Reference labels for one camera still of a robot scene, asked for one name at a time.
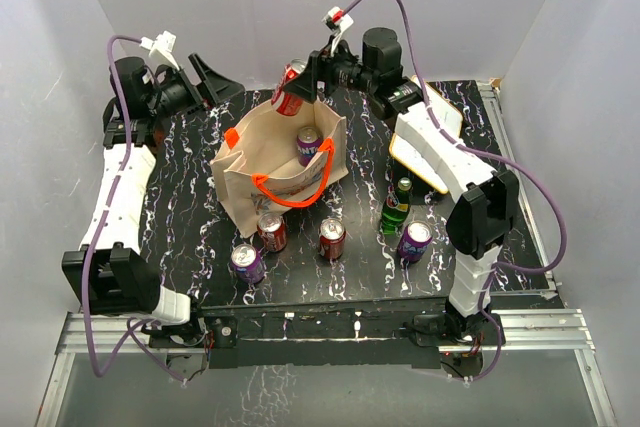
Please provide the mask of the canvas bag with orange handles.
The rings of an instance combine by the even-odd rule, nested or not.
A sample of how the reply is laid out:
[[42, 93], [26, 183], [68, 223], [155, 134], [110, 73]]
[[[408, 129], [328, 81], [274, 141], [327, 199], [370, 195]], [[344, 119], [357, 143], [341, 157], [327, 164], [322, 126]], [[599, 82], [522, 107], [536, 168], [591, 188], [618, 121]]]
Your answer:
[[[305, 166], [297, 149], [304, 127], [315, 128], [321, 140]], [[306, 208], [348, 174], [346, 129], [347, 119], [321, 101], [304, 103], [295, 116], [265, 101], [227, 129], [210, 167], [217, 199], [241, 237], [257, 232], [264, 213]]]

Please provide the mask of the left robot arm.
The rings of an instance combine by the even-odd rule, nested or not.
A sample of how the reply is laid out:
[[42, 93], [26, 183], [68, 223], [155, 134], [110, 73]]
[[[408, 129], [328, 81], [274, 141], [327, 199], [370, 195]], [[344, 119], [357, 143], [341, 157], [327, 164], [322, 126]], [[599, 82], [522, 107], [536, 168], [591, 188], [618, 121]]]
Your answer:
[[90, 314], [139, 314], [194, 346], [204, 339], [207, 323], [195, 314], [190, 297], [164, 287], [158, 268], [142, 258], [142, 207], [164, 121], [211, 109], [244, 87], [212, 70], [196, 53], [189, 61], [197, 84], [181, 68], [162, 64], [151, 70], [134, 56], [116, 60], [110, 76], [116, 95], [103, 115], [104, 170], [96, 207], [79, 247], [64, 253], [61, 268]]

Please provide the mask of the green glass bottle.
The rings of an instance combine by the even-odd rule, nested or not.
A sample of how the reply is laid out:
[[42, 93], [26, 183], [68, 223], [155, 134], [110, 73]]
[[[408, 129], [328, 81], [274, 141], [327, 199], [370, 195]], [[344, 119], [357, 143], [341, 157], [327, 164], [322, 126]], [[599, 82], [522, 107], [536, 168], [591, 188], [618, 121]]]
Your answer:
[[385, 235], [394, 234], [406, 221], [411, 206], [412, 181], [401, 177], [385, 199], [380, 227]]

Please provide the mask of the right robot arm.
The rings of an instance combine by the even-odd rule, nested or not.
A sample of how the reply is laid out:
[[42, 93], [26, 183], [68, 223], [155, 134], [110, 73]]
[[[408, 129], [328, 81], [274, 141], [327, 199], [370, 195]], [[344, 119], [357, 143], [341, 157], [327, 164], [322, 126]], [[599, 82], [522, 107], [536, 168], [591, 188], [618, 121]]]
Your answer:
[[354, 55], [339, 33], [283, 76], [281, 88], [311, 102], [317, 91], [337, 88], [365, 94], [374, 115], [391, 124], [394, 138], [409, 146], [444, 183], [454, 207], [446, 232], [455, 248], [454, 281], [445, 304], [447, 335], [466, 344], [484, 337], [485, 325], [498, 328], [491, 314], [490, 286], [504, 240], [518, 212], [519, 181], [497, 171], [449, 133], [438, 120], [424, 84], [404, 74], [402, 48], [394, 30], [376, 27]]

